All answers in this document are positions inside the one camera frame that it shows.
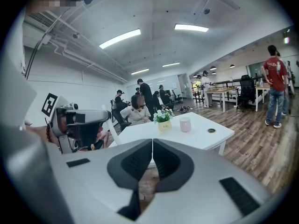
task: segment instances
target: pink cup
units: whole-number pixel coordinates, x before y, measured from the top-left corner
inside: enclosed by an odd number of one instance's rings
[[[184,117],[179,119],[179,124],[182,132],[189,132],[191,130],[190,118]]]

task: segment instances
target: red t-shirt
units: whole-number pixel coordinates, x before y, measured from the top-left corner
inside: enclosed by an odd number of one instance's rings
[[[271,57],[263,64],[269,72],[269,80],[277,91],[284,91],[285,85],[282,76],[286,76],[285,64],[276,57]]]

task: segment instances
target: fluorescent light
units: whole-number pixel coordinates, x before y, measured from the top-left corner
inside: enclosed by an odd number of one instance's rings
[[[149,69],[136,71],[136,72],[131,73],[131,75],[135,75],[135,74],[138,74],[138,73],[141,73],[141,72],[145,72],[145,71],[148,71],[148,70],[149,70]]]
[[[107,42],[104,42],[103,44],[100,45],[100,47],[102,49],[105,49],[106,47],[111,46],[111,45],[113,45],[113,44],[115,44],[117,42],[120,42],[120,41],[125,40],[127,38],[130,38],[132,36],[136,36],[136,35],[140,35],[140,34],[141,34],[140,29],[137,29],[135,31],[131,31],[131,32],[119,35],[119,36],[117,36],[117,37],[115,37],[115,38],[113,38],[113,39],[111,39],[111,40],[109,40]]]
[[[209,28],[192,26],[192,25],[179,25],[179,24],[176,24],[174,29],[175,30],[190,30],[190,31],[198,31],[198,32],[206,32],[209,30]]]
[[[286,37],[285,38],[285,44],[288,44],[290,42],[290,38],[289,37]]]
[[[162,67],[170,66],[170,65],[179,65],[179,63],[173,63],[173,64],[168,64],[168,65],[163,65]]]

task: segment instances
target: flower vase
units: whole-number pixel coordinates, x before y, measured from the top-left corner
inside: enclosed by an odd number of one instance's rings
[[[158,129],[161,132],[171,130],[172,129],[172,125],[171,125],[170,120],[162,122],[162,123],[158,123]]]

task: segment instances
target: man in red shirt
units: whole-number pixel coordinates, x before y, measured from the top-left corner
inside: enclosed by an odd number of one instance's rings
[[[267,118],[265,120],[265,124],[268,126],[272,122],[274,108],[277,102],[278,112],[273,127],[280,128],[281,112],[284,104],[284,94],[287,88],[286,86],[287,73],[286,73],[285,64],[276,57],[277,55],[276,47],[270,45],[268,46],[268,51],[271,55],[271,58],[265,61],[265,63],[262,66],[263,76],[265,77],[268,84],[271,86],[269,92],[270,100],[269,100],[268,112],[267,112]],[[269,72],[269,78],[266,75],[266,71],[265,71],[266,69]]]

